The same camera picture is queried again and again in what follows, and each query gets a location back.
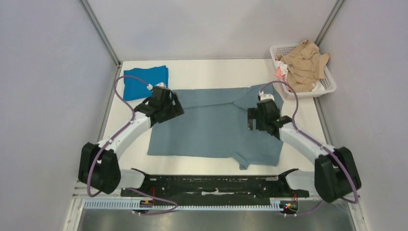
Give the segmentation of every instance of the white table surface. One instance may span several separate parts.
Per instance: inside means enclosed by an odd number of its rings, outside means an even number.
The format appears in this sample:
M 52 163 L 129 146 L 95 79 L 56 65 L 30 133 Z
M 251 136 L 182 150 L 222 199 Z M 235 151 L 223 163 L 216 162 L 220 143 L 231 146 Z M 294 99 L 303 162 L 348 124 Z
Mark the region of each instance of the white table surface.
M 272 61 L 268 59 L 125 61 L 121 75 L 124 70 L 135 67 L 150 68 L 161 65 L 166 65 L 169 69 L 169 87 L 172 90 L 249 87 L 276 79 Z M 122 93 L 123 89 L 123 81 L 120 81 L 118 92 Z M 275 89 L 281 94 L 281 86 L 275 86 Z M 292 116 L 295 101 L 283 100 L 282 115 Z M 135 107 L 141 101 L 129 103 Z M 104 137 L 115 132 L 129 116 L 129 109 L 114 96 Z M 300 100 L 296 122 L 304 131 L 324 141 L 313 99 Z M 286 143 L 282 147 L 277 166 L 249 165 L 247 170 L 239 170 L 239 164 L 233 158 L 147 155 L 150 135 L 151 129 L 137 138 L 125 151 L 119 159 L 121 169 L 137 168 L 149 174 L 177 175 L 276 175 L 291 168 L 314 170 L 313 165 L 303 155 Z

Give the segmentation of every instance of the white wall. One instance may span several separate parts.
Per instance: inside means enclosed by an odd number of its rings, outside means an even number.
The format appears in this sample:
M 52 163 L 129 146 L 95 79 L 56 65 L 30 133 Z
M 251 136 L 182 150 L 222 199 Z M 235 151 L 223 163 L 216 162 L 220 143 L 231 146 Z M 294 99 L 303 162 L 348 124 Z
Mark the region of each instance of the white wall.
M 347 1 L 321 50 L 338 87 L 323 109 L 334 143 L 353 152 L 365 218 L 407 230 L 408 1 Z
M 263 58 L 315 39 L 335 0 L 89 0 L 123 60 Z
M 0 230 L 62 229 L 114 71 L 79 1 L 1 2 Z

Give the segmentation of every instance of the blue folded towel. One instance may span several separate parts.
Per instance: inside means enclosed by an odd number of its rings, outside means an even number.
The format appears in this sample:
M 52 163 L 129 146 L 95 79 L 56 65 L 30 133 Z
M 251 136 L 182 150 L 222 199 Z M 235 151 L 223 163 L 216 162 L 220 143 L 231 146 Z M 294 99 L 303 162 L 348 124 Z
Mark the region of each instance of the blue folded towel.
M 168 86 L 168 68 L 166 66 L 158 66 L 149 69 L 133 68 L 124 71 L 125 76 L 136 76 L 147 83 L 155 86 L 158 83 L 164 82 Z M 147 98 L 152 95 L 152 92 L 146 88 L 146 85 L 134 78 L 124 78 L 125 90 L 123 91 L 123 99 L 137 100 Z

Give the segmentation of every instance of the blue cloth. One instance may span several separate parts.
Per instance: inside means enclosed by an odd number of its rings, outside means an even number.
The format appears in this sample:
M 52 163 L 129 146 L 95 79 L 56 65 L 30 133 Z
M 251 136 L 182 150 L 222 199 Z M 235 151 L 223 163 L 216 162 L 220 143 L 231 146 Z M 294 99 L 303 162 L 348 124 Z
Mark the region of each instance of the blue cloth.
M 153 86 L 164 82 L 168 86 L 168 68 L 166 66 L 158 66 L 149 69 L 133 68 L 123 72 L 125 76 L 136 76 Z M 137 100 L 147 98 L 152 95 L 152 92 L 146 88 L 146 85 L 134 78 L 124 78 L 125 90 L 123 91 L 123 99 Z
M 283 143 L 247 127 L 247 109 L 256 107 L 262 87 L 175 90 L 185 113 L 153 126 L 148 155 L 233 157 L 240 169 L 250 164 L 276 166 Z M 282 107 L 272 86 L 265 93 L 272 93 Z

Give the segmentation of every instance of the garment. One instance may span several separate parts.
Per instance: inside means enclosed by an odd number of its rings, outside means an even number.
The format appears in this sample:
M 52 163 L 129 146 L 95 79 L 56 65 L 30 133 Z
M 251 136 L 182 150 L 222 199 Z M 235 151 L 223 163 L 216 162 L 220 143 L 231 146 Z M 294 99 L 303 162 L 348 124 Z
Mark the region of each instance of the garment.
M 324 79 L 324 67 L 330 55 L 320 54 L 319 48 L 310 40 L 304 40 L 287 55 L 277 59 L 288 65 L 287 82 L 296 92 L 312 91 L 312 83 Z
M 288 65 L 284 64 L 282 61 L 276 61 L 278 68 L 275 72 L 275 76 L 280 79 L 285 79 L 285 75 L 288 74 Z
M 166 66 L 158 66 L 149 69 L 133 68 L 123 72 L 125 76 L 136 76 L 152 86 L 164 82 L 168 86 L 168 68 Z M 146 88 L 146 85 L 134 78 L 124 78 L 125 89 L 123 91 L 123 99 L 137 100 L 147 98 L 152 95 L 152 92 Z
M 175 90 L 184 114 L 153 126 L 148 155 L 233 157 L 240 169 L 249 164 L 276 166 L 282 141 L 247 125 L 247 109 L 256 107 L 262 87 Z M 264 92 L 272 93 L 282 107 L 272 86 Z
M 312 83 L 313 89 L 312 91 L 323 91 L 325 90 L 324 86 L 320 81 Z

